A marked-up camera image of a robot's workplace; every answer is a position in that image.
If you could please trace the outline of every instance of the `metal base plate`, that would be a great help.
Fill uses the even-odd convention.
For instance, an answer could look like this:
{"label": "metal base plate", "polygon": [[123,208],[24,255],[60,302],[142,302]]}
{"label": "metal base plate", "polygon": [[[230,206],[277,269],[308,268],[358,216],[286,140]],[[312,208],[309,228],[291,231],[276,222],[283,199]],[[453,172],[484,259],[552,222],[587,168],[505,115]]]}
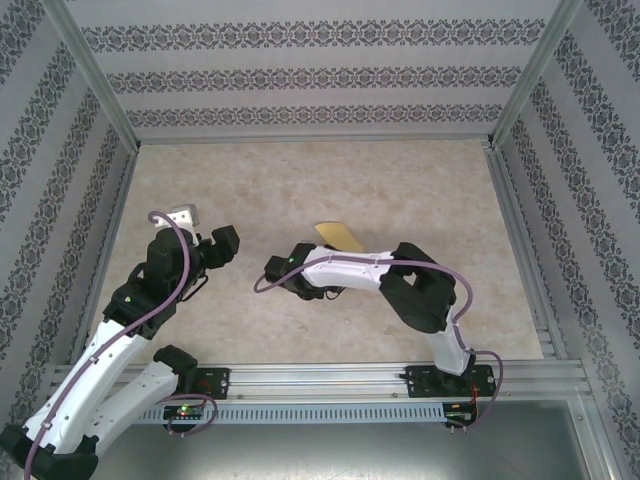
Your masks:
{"label": "metal base plate", "polygon": [[226,400],[230,373],[228,368],[198,367],[193,391],[190,393],[208,395],[214,400]]}
{"label": "metal base plate", "polygon": [[492,397],[496,391],[493,368],[490,365],[474,365],[462,377],[446,375],[433,365],[410,365],[405,368],[409,398],[471,397],[473,386],[478,397]]}

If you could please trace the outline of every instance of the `yellow object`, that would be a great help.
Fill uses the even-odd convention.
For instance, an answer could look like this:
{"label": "yellow object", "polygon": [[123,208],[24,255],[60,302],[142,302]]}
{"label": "yellow object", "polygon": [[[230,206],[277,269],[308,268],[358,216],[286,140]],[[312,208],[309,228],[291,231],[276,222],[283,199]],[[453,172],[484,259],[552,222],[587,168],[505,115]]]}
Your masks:
{"label": "yellow object", "polygon": [[364,247],[351,234],[344,223],[325,222],[316,225],[316,230],[324,241],[343,252],[364,253]]}

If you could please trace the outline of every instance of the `patterned wallpaper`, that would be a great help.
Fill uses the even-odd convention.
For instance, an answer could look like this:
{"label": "patterned wallpaper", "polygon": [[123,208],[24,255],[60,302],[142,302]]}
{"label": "patterned wallpaper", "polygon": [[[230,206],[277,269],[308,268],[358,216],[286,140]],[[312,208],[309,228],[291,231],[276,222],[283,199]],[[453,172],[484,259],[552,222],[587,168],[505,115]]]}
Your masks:
{"label": "patterned wallpaper", "polygon": [[68,5],[138,135],[166,140],[489,133],[557,2]]}
{"label": "patterned wallpaper", "polygon": [[632,1],[586,1],[503,145],[623,478],[640,478],[639,19]]}
{"label": "patterned wallpaper", "polygon": [[[66,363],[129,154],[36,0],[0,6],[0,425]],[[0,478],[10,464],[0,455]]]}

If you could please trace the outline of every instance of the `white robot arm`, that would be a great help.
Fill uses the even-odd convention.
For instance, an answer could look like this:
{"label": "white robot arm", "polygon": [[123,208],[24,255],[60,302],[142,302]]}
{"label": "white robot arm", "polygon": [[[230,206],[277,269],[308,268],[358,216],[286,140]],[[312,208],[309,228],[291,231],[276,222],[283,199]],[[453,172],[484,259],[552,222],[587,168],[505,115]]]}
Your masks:
{"label": "white robot arm", "polygon": [[[344,288],[380,292],[407,325],[427,334],[436,368],[450,375],[463,375],[472,356],[458,342],[451,321],[451,307],[456,301],[454,278],[432,269],[394,265],[396,260],[435,264],[410,243],[381,253],[339,252],[299,243],[286,259],[271,257],[265,266],[265,278],[275,283],[308,265],[280,286],[304,300],[322,299],[329,292],[337,295]],[[405,277],[412,274],[416,279],[410,284]]]}
{"label": "white robot arm", "polygon": [[[129,362],[175,314],[177,303],[190,298],[204,282],[187,297],[188,290],[200,279],[206,281],[207,270],[224,266],[238,252],[240,240],[233,226],[214,230],[214,244],[193,231],[197,224],[193,206],[178,207],[169,217],[180,227],[186,241],[188,275],[184,272],[185,253],[176,234],[164,228],[168,226],[166,221],[158,222],[160,231],[147,248],[146,262],[137,265],[127,282],[113,293],[103,312],[104,321],[56,393],[24,426],[8,425],[0,433],[0,447],[24,468],[29,451],[41,429],[45,429],[31,464],[32,475],[38,480],[88,480],[99,456],[136,418],[174,392],[189,393],[193,387],[197,360],[169,345],[156,353],[154,361],[133,382],[105,401]],[[167,308],[118,338],[97,357],[97,351],[107,341],[177,291],[183,275],[186,283]],[[92,365],[75,380],[55,417],[47,423],[53,405],[87,362]]]}

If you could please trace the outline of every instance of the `marble floor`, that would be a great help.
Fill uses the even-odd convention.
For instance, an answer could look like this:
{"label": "marble floor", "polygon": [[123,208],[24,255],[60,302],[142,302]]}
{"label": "marble floor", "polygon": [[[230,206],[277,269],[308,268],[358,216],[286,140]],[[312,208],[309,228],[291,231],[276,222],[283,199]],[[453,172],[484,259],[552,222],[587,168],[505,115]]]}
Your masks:
{"label": "marble floor", "polygon": [[[168,343],[201,363],[431,360],[423,335],[379,294],[305,302],[283,289],[253,293],[271,255],[322,242],[314,225],[323,221],[345,223],[367,251],[415,243],[473,285],[476,300],[460,321],[468,344],[505,359],[542,358],[479,141],[143,146],[98,312],[145,258],[155,235],[147,213],[185,203],[197,205],[205,236],[233,224],[240,252],[178,306],[136,363]],[[465,293],[457,293],[459,308]]]}

